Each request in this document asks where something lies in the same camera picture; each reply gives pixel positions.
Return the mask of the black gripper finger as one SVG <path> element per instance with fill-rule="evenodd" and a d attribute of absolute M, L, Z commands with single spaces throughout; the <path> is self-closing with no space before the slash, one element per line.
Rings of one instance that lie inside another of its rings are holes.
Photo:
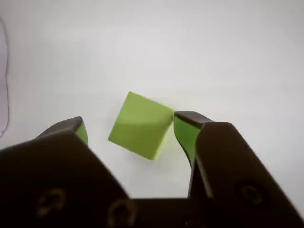
<path fill-rule="evenodd" d="M 195 111 L 176 111 L 175 137 L 190 167 L 188 194 L 202 183 L 217 222 L 236 228 L 301 228 L 304 221 L 229 122 L 216 122 Z"/>
<path fill-rule="evenodd" d="M 77 135 L 80 118 L 0 151 L 3 228 L 130 228 L 137 208 Z"/>

